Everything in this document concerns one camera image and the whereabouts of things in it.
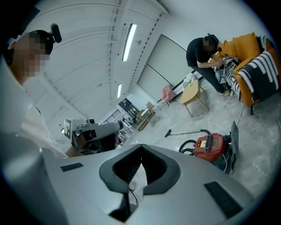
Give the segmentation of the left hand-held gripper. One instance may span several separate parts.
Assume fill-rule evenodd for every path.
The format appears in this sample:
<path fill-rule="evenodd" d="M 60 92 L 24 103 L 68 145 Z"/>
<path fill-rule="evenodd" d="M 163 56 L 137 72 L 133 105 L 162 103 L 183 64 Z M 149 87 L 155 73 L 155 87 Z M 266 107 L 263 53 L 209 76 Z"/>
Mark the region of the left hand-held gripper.
<path fill-rule="evenodd" d="M 94 141 L 97 137 L 102 139 L 113 133 L 119 132 L 123 129 L 122 121 L 114 121 L 102 125 L 95 123 L 94 119 L 75 119 L 75 118 L 65 118 L 64 119 L 64 135 L 73 146 L 73 148 L 78 152 L 89 151 L 88 149 L 82 149 L 79 147 L 77 140 L 79 136 L 83 136 L 86 143 Z"/>

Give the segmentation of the black white striped blanket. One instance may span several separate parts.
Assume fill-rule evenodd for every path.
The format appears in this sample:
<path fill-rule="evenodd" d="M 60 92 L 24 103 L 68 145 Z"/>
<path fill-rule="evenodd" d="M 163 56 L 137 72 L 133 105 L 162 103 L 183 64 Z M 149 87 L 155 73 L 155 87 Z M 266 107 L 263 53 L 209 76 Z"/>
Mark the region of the black white striped blanket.
<path fill-rule="evenodd" d="M 235 75 L 245 82 L 250 92 L 251 105 L 267 99 L 280 88 L 278 60 L 273 49 L 264 51 L 247 62 Z"/>

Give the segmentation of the striped cushion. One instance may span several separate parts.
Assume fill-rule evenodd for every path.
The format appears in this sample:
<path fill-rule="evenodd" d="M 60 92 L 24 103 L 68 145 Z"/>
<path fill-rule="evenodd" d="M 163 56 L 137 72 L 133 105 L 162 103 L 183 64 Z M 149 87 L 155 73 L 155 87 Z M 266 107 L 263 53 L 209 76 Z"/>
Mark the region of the striped cushion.
<path fill-rule="evenodd" d="M 231 90 L 237 95 L 238 100 L 241 100 L 241 90 L 240 86 L 238 84 L 238 81 L 235 79 L 233 74 L 226 73 L 224 75 L 224 79 L 227 82 L 228 86 L 231 88 Z"/>

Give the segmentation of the wooden coffee table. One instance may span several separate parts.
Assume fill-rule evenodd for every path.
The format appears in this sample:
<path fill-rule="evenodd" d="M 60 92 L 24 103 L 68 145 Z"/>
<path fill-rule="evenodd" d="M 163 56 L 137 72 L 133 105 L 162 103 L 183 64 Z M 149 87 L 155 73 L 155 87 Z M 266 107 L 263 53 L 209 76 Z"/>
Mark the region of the wooden coffee table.
<path fill-rule="evenodd" d="M 205 106 L 205 104 L 201 101 L 201 92 L 200 91 L 205 91 L 201 86 L 199 80 L 194 80 L 191 83 L 191 86 L 186 87 L 182 93 L 182 96 L 180 98 L 180 104 L 185 107 L 189 115 L 192 117 L 191 112 L 189 111 L 187 105 L 199 101 L 199 103 L 205 108 L 206 111 L 209 109 Z"/>

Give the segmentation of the metal vacuum wand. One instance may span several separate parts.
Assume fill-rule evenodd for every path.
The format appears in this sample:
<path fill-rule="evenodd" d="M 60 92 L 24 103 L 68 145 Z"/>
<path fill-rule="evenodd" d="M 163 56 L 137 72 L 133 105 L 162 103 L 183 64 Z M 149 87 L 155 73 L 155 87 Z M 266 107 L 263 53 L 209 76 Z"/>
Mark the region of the metal vacuum wand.
<path fill-rule="evenodd" d="M 173 136 L 173 135 L 186 135 L 186 134 L 195 134 L 195 133 L 200 133 L 200 132 L 201 132 L 201 130 L 172 132 L 171 129 L 169 129 L 168 132 L 165 134 L 165 138 L 168 136 Z"/>

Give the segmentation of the person in white shirt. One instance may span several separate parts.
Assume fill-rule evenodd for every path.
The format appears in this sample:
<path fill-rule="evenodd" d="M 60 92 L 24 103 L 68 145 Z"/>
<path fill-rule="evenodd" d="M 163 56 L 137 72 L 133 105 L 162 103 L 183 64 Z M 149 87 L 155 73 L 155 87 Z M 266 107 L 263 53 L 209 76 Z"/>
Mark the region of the person in white shirt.
<path fill-rule="evenodd" d="M 31 98 L 14 78 L 3 56 L 0 57 L 0 132 L 17 133 L 47 148 L 57 158 L 66 158 L 52 138 L 46 122 Z"/>

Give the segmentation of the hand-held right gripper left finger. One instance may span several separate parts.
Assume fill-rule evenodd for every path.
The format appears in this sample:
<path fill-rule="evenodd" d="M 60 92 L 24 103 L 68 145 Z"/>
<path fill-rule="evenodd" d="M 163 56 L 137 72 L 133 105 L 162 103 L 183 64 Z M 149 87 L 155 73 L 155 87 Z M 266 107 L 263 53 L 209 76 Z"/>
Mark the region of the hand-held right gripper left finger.
<path fill-rule="evenodd" d="M 123 194 L 109 190 L 99 175 L 102 163 L 136 147 L 129 145 L 104 153 L 63 159 L 56 158 L 49 149 L 41 150 L 69 225 L 142 225 L 137 212 L 125 222 L 109 215 L 119 209 Z"/>

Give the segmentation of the person's left forearm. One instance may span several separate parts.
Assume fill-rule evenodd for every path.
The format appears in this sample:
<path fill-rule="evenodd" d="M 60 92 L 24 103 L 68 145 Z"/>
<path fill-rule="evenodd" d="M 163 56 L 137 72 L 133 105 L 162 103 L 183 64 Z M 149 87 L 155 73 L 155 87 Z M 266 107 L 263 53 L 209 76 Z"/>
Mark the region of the person's left forearm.
<path fill-rule="evenodd" d="M 67 151 L 66 151 L 66 156 L 67 157 L 78 157 L 78 156 L 83 156 L 82 153 L 77 151 L 73 146 L 71 146 Z"/>

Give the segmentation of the white upright device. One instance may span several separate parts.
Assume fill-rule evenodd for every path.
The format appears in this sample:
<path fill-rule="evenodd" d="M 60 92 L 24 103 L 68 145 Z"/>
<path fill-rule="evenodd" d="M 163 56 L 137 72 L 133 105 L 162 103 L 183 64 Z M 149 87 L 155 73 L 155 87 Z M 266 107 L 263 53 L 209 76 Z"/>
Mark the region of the white upright device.
<path fill-rule="evenodd" d="M 238 58 L 226 58 L 225 64 L 215 68 L 215 76 L 219 82 L 222 79 L 229 85 L 234 82 L 234 69 L 239 65 Z"/>

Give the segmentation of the orange sofa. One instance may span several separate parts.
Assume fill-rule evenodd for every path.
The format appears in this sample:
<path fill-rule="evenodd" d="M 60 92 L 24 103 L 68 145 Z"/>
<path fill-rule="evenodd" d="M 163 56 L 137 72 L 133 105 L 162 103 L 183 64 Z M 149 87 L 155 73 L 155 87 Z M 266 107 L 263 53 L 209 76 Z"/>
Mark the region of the orange sofa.
<path fill-rule="evenodd" d="M 254 33 L 249 33 L 240 37 L 233 38 L 232 41 L 224 41 L 219 45 L 219 51 L 216 54 L 220 58 L 238 58 L 239 65 L 234 69 L 234 77 L 238 81 L 241 90 L 241 100 L 244 104 L 252 108 L 255 104 L 261 102 L 256 101 L 252 105 L 249 103 L 249 90 L 245 82 L 241 81 L 241 78 L 238 78 L 235 75 L 235 72 L 243 67 L 247 62 L 252 59 L 255 59 L 262 52 L 273 49 L 278 60 L 278 71 L 279 71 L 279 82 L 281 89 L 281 60 L 278 56 L 277 50 L 273 46 L 272 42 L 267 39 L 266 36 L 256 36 Z"/>

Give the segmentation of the long ceiling light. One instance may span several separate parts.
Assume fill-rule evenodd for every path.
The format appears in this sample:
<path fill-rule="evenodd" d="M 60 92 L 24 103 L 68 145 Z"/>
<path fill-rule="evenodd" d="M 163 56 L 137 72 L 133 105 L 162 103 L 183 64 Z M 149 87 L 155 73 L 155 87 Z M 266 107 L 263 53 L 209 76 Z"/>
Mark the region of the long ceiling light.
<path fill-rule="evenodd" d="M 129 31 L 126 37 L 126 41 L 125 41 L 125 46 L 124 46 L 124 51 L 123 51 L 123 55 L 122 55 L 122 61 L 126 62 L 130 53 L 130 48 L 131 48 L 131 44 L 134 38 L 134 34 L 136 32 L 137 29 L 137 24 L 130 24 L 129 27 Z"/>

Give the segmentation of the person's left hand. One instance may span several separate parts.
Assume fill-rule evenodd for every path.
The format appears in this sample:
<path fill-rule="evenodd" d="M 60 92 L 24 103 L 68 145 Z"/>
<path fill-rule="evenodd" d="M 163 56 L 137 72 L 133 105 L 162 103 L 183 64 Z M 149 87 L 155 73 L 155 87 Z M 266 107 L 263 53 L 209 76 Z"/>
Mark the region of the person's left hand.
<path fill-rule="evenodd" d="M 87 149 L 87 140 L 84 138 L 83 133 L 81 133 L 76 138 L 76 143 L 79 149 L 86 150 Z"/>

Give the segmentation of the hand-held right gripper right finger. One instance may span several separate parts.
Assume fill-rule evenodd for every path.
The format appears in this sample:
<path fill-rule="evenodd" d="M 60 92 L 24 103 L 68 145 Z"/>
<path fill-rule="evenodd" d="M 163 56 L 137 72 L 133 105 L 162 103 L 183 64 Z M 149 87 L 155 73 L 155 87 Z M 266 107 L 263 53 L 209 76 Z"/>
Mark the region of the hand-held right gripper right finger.
<path fill-rule="evenodd" d="M 217 182 L 242 209 L 254 201 L 249 191 L 231 176 L 197 157 L 155 147 L 177 161 L 180 176 L 166 193 L 144 196 L 136 209 L 136 225 L 214 225 L 227 217 L 205 184 Z"/>

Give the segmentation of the red vacuum cleaner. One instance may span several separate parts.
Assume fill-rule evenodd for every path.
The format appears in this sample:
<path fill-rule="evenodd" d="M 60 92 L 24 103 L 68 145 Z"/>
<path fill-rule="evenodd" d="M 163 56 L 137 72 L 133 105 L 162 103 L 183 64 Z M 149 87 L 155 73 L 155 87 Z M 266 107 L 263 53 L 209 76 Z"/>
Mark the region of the red vacuum cleaner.
<path fill-rule="evenodd" d="M 218 133 L 200 137 L 195 144 L 194 155 L 213 164 L 229 161 L 232 154 L 231 136 Z"/>

